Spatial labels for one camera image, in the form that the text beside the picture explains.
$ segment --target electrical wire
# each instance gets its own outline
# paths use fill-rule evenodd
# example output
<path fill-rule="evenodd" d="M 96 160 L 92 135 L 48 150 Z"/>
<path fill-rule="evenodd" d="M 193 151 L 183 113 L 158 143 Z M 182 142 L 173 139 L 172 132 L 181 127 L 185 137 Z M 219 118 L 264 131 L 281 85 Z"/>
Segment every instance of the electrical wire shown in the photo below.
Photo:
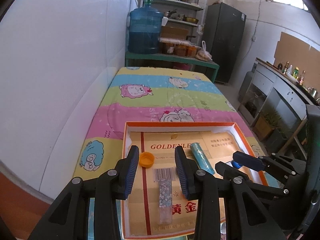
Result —
<path fill-rule="evenodd" d="M 260 0 L 260 2 L 259 2 L 258 18 L 257 18 L 256 26 L 255 26 L 255 28 L 254 28 L 254 33 L 253 33 L 253 35 L 252 35 L 252 37 L 251 37 L 251 44 L 250 44 L 250 47 L 249 47 L 249 49 L 248 49 L 248 52 L 245 54 L 245 56 L 244 56 L 244 58 L 243 58 L 242 60 L 244 60 L 244 59 L 247 57 L 247 55 L 249 54 L 249 52 L 250 52 L 250 50 L 251 50 L 251 48 L 252 48 L 252 44 L 254 43 L 254 41 L 252 40 L 252 38 L 255 36 L 255 34 L 256 34 L 256 32 L 257 32 L 258 22 L 259 22 L 259 18 L 260 18 L 260 6 L 261 6 L 261 3 L 262 3 L 262 0 Z"/>

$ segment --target condiment bottle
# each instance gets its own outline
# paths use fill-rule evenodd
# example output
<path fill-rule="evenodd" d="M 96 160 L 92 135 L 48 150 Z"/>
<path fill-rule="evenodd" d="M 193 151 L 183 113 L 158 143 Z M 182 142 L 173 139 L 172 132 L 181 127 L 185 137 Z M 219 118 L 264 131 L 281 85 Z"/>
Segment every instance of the condiment bottle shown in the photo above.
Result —
<path fill-rule="evenodd" d="M 283 68 L 283 65 L 282 65 L 282 61 L 279 63 L 279 65 L 278 65 L 278 70 L 282 70 L 282 68 Z"/>
<path fill-rule="evenodd" d="M 284 68 L 282 69 L 281 72 L 284 74 L 288 68 L 289 68 L 289 61 L 287 61 L 287 63 L 284 65 Z"/>
<path fill-rule="evenodd" d="M 304 75 L 305 75 L 306 71 L 302 71 L 302 75 L 300 76 L 300 78 L 298 79 L 299 84 L 302 86 L 303 84 L 303 80 L 304 80 Z"/>
<path fill-rule="evenodd" d="M 292 73 L 292 65 L 290 65 L 290 67 L 288 68 L 287 72 L 291 75 L 291 73 Z"/>
<path fill-rule="evenodd" d="M 295 79 L 298 79 L 298 75 L 299 75 L 299 68 L 296 67 L 292 73 L 292 76 L 295 78 Z"/>

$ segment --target black refrigerator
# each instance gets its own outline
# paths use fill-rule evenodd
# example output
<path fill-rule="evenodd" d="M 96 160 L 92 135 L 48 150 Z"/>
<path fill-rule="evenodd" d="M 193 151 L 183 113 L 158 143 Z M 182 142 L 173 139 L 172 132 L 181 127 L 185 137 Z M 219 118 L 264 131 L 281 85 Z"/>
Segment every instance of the black refrigerator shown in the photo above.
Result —
<path fill-rule="evenodd" d="M 220 68 L 216 81 L 228 83 L 239 52 L 246 15 L 225 4 L 208 6 L 202 40 Z"/>

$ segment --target potted plant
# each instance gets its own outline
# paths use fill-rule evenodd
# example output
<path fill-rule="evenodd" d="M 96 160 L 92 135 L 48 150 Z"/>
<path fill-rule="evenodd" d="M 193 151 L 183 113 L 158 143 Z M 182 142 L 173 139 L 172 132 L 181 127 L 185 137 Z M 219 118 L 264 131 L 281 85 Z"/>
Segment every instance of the potted plant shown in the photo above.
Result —
<path fill-rule="evenodd" d="M 253 132 L 258 136 L 260 141 L 268 138 L 268 136 L 278 128 L 280 115 L 275 109 L 270 110 L 267 113 L 261 112 L 259 118 L 253 127 Z"/>

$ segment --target orange bottle cap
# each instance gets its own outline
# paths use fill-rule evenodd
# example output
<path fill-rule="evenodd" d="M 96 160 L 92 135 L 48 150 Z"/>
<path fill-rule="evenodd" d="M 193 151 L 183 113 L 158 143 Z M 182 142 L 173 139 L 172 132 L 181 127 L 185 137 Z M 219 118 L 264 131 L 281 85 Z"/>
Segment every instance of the orange bottle cap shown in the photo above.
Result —
<path fill-rule="evenodd" d="M 154 162 L 155 162 L 155 157 L 153 156 L 152 153 L 143 152 L 139 156 L 139 164 L 142 167 L 150 168 Z"/>

